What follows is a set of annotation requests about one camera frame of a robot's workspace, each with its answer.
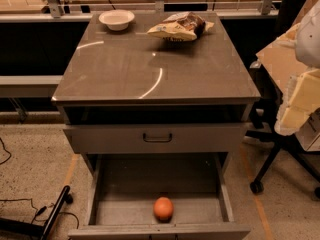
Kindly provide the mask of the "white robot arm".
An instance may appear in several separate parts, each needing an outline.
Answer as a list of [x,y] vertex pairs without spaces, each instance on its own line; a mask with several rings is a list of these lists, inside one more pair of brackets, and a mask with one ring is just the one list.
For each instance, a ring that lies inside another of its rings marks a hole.
[[283,136],[296,133],[320,108],[320,1],[297,24],[290,46],[307,71],[288,81],[274,126]]

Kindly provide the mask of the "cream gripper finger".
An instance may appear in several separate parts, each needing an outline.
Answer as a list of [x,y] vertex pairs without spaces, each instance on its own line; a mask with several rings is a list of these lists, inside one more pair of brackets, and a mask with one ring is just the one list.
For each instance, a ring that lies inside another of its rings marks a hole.
[[320,70],[291,77],[277,114],[275,131],[283,136],[297,132],[320,107]]

